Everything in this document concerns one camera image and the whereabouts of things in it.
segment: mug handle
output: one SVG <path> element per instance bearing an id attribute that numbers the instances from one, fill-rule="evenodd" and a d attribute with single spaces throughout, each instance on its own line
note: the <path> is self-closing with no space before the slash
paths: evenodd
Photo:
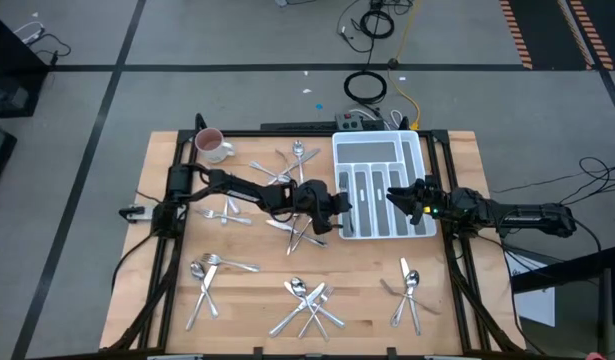
<path id="1" fill-rule="evenodd" d="M 223 146 L 227 149 L 227 156 L 234 156 L 236 155 L 236 151 L 234 150 L 234 145 L 223 141 Z"/>

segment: coffee mug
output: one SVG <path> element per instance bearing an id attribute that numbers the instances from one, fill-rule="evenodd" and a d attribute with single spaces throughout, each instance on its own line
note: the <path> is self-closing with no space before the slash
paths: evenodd
<path id="1" fill-rule="evenodd" d="M 227 156 L 234 156 L 234 146 L 225 141 L 223 133 L 218 129 L 207 128 L 196 134 L 194 144 L 202 157 L 210 163 L 219 163 Z"/>

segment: white cutlery tray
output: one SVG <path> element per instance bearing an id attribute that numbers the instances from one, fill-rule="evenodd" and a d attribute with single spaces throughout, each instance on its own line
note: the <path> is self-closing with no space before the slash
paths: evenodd
<path id="1" fill-rule="evenodd" d="M 423 215 L 416 226 L 411 216 L 385 196 L 389 187 L 408 187 L 424 179 L 425 166 L 415 131 L 363 131 L 332 137 L 336 189 L 346 180 L 352 209 L 338 216 L 346 240 L 416 238 L 436 235 L 436 222 Z"/>

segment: wooden tabletop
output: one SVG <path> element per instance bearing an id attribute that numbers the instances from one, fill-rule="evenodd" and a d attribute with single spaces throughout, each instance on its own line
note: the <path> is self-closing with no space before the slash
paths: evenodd
<path id="1" fill-rule="evenodd" d="M 459 185 L 489 196 L 474 133 L 450 132 L 450 139 Z M 141 192 L 157 198 L 164 195 L 175 140 L 175 132 L 152 133 L 140 178 Z M 284 162 L 275 154 L 274 149 L 280 149 L 292 161 L 291 144 L 296 139 L 228 140 L 236 147 L 237 156 L 228 158 L 216 167 L 264 184 L 267 176 L 251 169 L 249 162 L 256 160 L 272 171 L 280 171 L 284 168 Z M 307 150 L 321 149 L 314 159 L 305 164 L 306 178 L 323 180 L 329 191 L 335 192 L 331 138 L 301 140 Z M 421 146 L 425 168 L 430 173 L 424 141 Z M 446 184 L 447 173 L 442 156 L 440 151 L 441 177 Z M 196 181 L 195 190 L 200 187 L 200 181 Z M 141 197 L 136 197 L 136 202 L 150 204 L 149 200 Z M 193 203 L 191 207 L 199 209 L 202 206 L 222 211 L 224 203 L 222 195 L 212 195 Z M 338 236 L 337 231 L 333 231 L 326 235 L 329 242 L 327 249 L 303 242 L 295 253 L 286 256 L 288 233 L 267 225 L 265 220 L 269 216 L 255 205 L 240 200 L 238 204 L 242 209 L 240 216 L 252 219 L 252 226 L 233 222 L 222 226 L 220 220 L 205 219 L 198 213 L 189 213 L 166 349 L 168 353 L 251 354 L 253 347 L 262 346 L 266 354 L 370 355 L 385 354 L 387 347 L 395 347 L 399 355 L 461 354 L 440 234 L 418 239 L 345 241 Z M 124 252 L 148 233 L 149 224 L 129 225 Z M 492 231 L 483 234 L 497 238 Z M 152 240 L 132 254 L 121 268 L 101 347 L 115 342 L 143 306 L 155 248 L 156 241 Z M 514 324 L 510 281 L 501 249 L 489 242 L 473 239 L 472 250 L 484 305 L 512 341 L 524 348 L 524 340 Z M 196 325 L 187 332 L 185 324 L 200 292 L 199 282 L 189 272 L 189 263 L 207 252 L 260 265 L 262 271 L 249 273 L 221 266 L 210 289 L 220 316 L 211 320 L 205 301 Z M 400 257 L 405 257 L 410 268 L 420 273 L 420 286 L 415 293 L 417 300 L 434 310 L 430 312 L 418 307 L 422 336 L 415 335 L 408 307 L 405 308 L 400 327 L 392 328 L 389 324 L 400 299 L 387 295 L 379 279 L 383 278 L 399 291 L 402 290 L 398 262 Z M 278 337 L 268 336 L 269 330 L 298 305 L 298 300 L 283 287 L 283 282 L 293 276 L 303 279 L 309 290 L 323 281 L 334 286 L 335 291 L 325 308 L 345 321 L 347 326 L 339 329 L 322 318 L 331 337 L 329 342 L 321 338 L 315 326 L 310 327 L 305 338 L 297 338 L 308 318 L 307 311 L 299 314 Z M 465 304 L 472 346 L 479 348 L 473 312 L 467 301 Z M 151 332 L 150 346 L 156 343 L 161 315 L 159 307 L 154 314 L 155 325 Z"/>

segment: concrete floor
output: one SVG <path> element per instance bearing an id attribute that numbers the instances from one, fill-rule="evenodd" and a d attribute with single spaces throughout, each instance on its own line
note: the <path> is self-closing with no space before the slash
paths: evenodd
<path id="1" fill-rule="evenodd" d="M 127 63 L 362 63 L 366 55 L 351 51 L 334 33 L 348 3 L 319 0 L 279 9 L 271 0 L 147 0 Z M 60 64 L 114 64 L 136 4 L 0 0 L 0 18 L 18 28 L 36 20 L 32 14 L 37 12 L 49 32 L 73 47 Z M 349 15 L 358 18 L 363 9 L 359 5 L 343 18 L 347 32 L 352 31 Z M 405 16 L 396 17 L 397 31 L 405 22 Z M 359 48 L 368 45 L 363 36 L 356 38 Z M 392 57 L 399 40 L 394 35 L 376 42 L 372 62 Z M 54 49 L 55 44 L 35 46 Z M 497 0 L 423 1 L 402 62 L 520 63 Z M 354 106 L 342 90 L 349 73 L 123 73 L 27 357 L 98 348 L 110 277 L 127 229 L 117 210 L 133 201 L 150 132 L 189 128 L 196 112 L 222 129 L 327 121 Z M 2 121 L 19 142 L 0 187 L 0 359 L 11 357 L 110 75 L 54 73 L 32 118 Z M 405 77 L 401 87 L 420 103 L 423 129 L 476 131 L 490 189 L 576 173 L 584 156 L 615 164 L 615 109 L 596 72 L 412 71 L 396 76 Z M 355 84 L 369 93 L 375 86 Z M 317 111 L 316 104 L 323 109 Z M 413 114 L 391 87 L 381 108 Z M 56 160 L 63 165 L 50 165 Z M 586 181 L 576 178 L 495 198 L 558 201 Z M 615 192 L 572 209 L 603 247 L 615 246 Z M 526 231 L 510 241 L 563 259 L 594 251 L 582 231 L 569 239 Z M 583 290 L 580 285 L 559 288 L 558 327 L 528 323 L 528 336 L 561 354 L 592 351 L 597 299 L 586 299 L 581 311 Z"/>

